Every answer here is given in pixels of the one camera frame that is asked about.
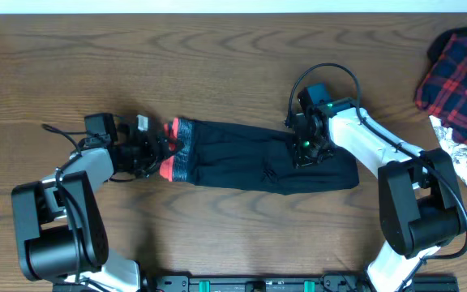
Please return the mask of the black leggings red waistband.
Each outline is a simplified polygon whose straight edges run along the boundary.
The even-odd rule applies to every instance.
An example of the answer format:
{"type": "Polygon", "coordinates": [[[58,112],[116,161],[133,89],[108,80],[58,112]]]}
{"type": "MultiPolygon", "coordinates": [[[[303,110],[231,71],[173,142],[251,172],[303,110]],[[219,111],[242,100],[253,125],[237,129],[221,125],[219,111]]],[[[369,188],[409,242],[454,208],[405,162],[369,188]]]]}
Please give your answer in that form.
{"type": "Polygon", "coordinates": [[[281,195],[338,191],[359,184],[355,158],[343,148],[318,165],[293,165],[293,135],[234,123],[175,118],[165,126],[183,147],[163,161],[170,182],[281,195]]]}

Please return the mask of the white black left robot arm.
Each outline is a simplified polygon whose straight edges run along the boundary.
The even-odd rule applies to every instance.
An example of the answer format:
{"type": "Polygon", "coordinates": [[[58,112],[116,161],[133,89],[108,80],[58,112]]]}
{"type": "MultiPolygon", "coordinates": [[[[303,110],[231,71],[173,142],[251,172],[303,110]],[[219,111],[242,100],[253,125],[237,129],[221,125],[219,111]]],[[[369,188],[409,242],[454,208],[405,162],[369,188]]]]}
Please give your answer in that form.
{"type": "Polygon", "coordinates": [[[182,148],[163,127],[88,118],[68,161],[11,192],[19,266],[54,291],[154,291],[139,262],[109,247],[95,194],[115,174],[146,178],[182,148]]]}

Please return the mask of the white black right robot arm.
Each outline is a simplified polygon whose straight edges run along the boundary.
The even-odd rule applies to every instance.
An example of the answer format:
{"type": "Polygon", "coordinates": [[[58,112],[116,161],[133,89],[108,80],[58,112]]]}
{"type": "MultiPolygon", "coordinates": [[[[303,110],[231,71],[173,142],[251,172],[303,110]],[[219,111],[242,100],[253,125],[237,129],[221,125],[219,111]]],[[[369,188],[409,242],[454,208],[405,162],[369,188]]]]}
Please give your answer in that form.
{"type": "Polygon", "coordinates": [[[378,180],[379,221],[384,244],[366,268],[371,291],[405,291],[428,260],[441,260],[441,247],[465,236],[467,212],[451,157],[441,148],[425,151],[392,134],[359,104],[345,98],[298,98],[300,112],[286,124],[297,136],[298,166],[319,164],[340,148],[360,161],[378,180]]]}

